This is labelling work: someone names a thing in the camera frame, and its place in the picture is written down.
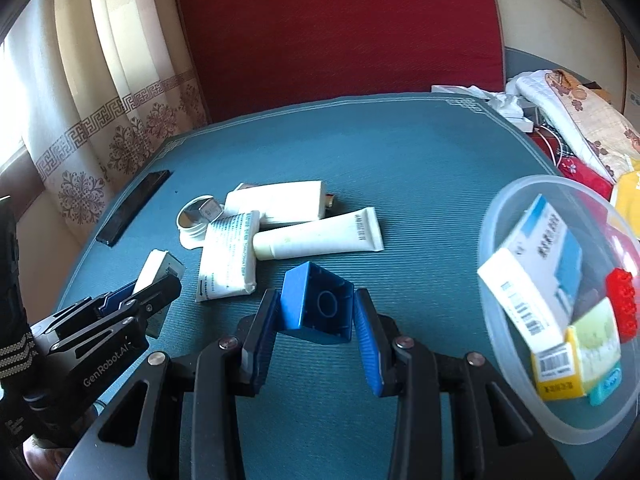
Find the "person's left hand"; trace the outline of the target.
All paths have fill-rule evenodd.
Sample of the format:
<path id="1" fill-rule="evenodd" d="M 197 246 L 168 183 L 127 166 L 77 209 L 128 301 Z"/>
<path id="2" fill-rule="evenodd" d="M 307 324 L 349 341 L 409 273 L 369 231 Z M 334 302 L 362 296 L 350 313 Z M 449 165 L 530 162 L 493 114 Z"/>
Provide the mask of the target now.
<path id="1" fill-rule="evenodd" d="M 58 478 L 72 448 L 61 448 L 46 439 L 31 436 L 23 443 L 23 453 L 32 473 L 40 480 Z"/>

